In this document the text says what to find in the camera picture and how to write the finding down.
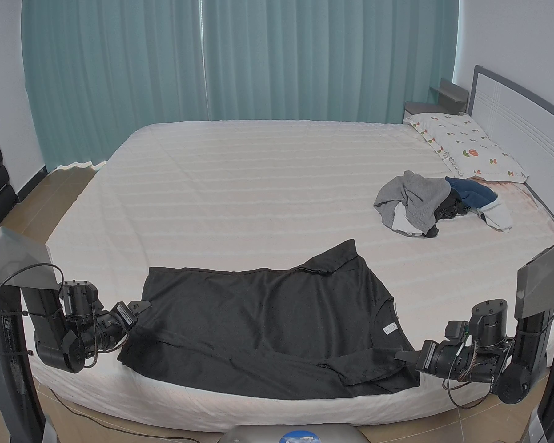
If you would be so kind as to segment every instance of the pillow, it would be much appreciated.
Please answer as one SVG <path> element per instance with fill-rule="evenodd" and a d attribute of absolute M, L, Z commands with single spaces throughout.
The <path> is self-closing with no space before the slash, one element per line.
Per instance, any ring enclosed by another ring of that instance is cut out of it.
<path fill-rule="evenodd" d="M 404 120 L 429 142 L 454 177 L 522 184 L 527 175 L 517 161 L 467 114 L 414 114 Z"/>

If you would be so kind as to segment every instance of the gray nightstand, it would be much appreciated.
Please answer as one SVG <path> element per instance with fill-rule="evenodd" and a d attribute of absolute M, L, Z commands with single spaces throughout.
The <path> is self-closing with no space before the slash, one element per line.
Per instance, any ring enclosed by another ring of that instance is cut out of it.
<path fill-rule="evenodd" d="M 439 87 L 430 87 L 438 94 L 438 103 L 405 102 L 404 118 L 412 114 L 458 114 L 465 111 L 468 91 L 442 78 Z"/>

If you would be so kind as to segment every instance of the fitted sheet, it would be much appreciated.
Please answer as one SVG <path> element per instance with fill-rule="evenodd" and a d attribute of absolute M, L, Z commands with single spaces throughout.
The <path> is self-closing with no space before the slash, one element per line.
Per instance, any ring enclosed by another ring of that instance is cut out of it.
<path fill-rule="evenodd" d="M 148 267 L 288 269 L 342 241 L 395 297 L 416 349 L 442 340 L 449 320 L 476 303 L 509 302 L 513 334 L 517 269 L 554 243 L 554 222 L 525 186 L 494 184 L 513 216 L 509 233 L 475 214 L 439 222 L 435 239 L 409 238 L 381 224 L 378 190 L 413 170 L 449 173 L 409 126 L 223 121 L 151 125 L 135 132 L 95 175 L 52 233 L 53 262 L 67 279 L 94 283 L 105 307 L 140 299 Z M 32 324 L 25 323 L 32 347 Z M 554 334 L 549 341 L 549 361 Z M 226 431 L 236 424 L 383 424 L 452 408 L 441 380 L 392 395 L 280 401 L 155 381 L 99 356 L 69 374 L 31 357 L 39 381 L 86 407 L 146 424 Z M 458 402 L 486 385 L 455 391 Z"/>

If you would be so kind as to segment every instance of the baseboard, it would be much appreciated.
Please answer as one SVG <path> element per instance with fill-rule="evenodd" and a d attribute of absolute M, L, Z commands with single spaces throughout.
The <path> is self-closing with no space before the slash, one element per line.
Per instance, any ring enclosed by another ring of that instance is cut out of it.
<path fill-rule="evenodd" d="M 34 188 L 36 188 L 39 185 L 39 182 L 43 181 L 44 178 L 47 176 L 47 167 L 43 166 L 41 171 L 36 173 L 30 181 L 28 181 L 16 194 L 18 197 L 18 201 L 22 202 L 27 195 L 30 194 L 30 191 L 32 191 Z"/>

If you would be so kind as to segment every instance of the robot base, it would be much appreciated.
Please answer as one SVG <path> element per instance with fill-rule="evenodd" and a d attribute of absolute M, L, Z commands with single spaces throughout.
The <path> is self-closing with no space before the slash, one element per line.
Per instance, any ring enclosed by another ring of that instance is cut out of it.
<path fill-rule="evenodd" d="M 369 443 L 347 424 L 239 425 L 218 443 Z"/>

